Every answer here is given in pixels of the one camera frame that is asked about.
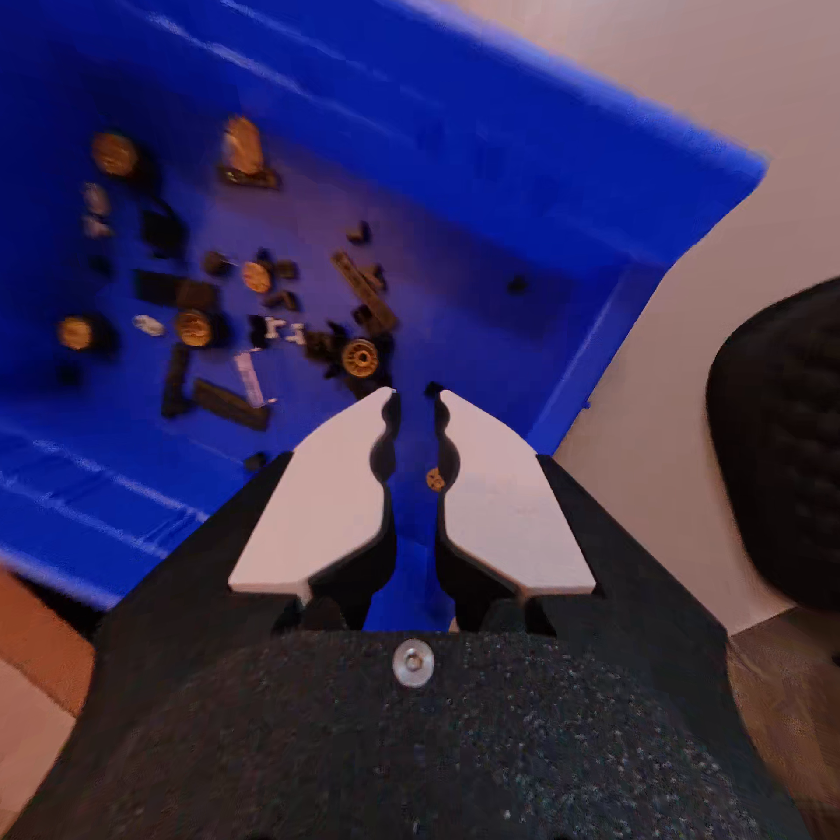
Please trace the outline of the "blue plastic bin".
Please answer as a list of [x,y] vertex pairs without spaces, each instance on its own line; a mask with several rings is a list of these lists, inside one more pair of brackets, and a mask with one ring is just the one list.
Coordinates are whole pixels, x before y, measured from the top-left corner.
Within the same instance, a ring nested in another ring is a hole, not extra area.
[[[231,119],[300,144],[544,272],[528,394],[458,396],[552,456],[674,264],[766,164],[714,133],[435,2],[2,2],[2,563],[100,611],[222,506],[290,460],[129,467],[53,435],[60,321],[103,291],[88,264],[78,142],[109,124],[151,148]],[[370,629],[443,629],[436,397],[398,394],[383,534],[312,593],[361,597]]]

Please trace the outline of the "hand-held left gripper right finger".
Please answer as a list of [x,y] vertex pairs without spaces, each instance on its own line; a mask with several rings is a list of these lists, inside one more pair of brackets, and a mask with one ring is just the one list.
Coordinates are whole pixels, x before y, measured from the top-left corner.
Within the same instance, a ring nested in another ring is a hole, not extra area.
[[590,595],[585,560],[537,451],[464,397],[436,397],[444,546],[512,594]]

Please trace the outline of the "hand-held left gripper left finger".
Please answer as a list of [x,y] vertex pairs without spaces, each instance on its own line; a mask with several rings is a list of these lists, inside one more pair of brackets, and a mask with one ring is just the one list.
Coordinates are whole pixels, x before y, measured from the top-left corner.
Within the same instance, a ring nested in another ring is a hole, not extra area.
[[231,571],[233,592],[311,598],[318,576],[369,549],[385,529],[398,394],[381,387],[292,450]]

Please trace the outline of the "pile of lego parts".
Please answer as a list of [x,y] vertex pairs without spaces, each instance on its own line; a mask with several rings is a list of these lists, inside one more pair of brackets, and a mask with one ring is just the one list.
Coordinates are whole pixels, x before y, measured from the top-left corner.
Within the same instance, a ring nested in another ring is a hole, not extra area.
[[155,149],[109,124],[78,142],[103,291],[58,327],[59,441],[175,469],[258,455],[374,391],[529,393],[540,292],[507,248],[245,119]]

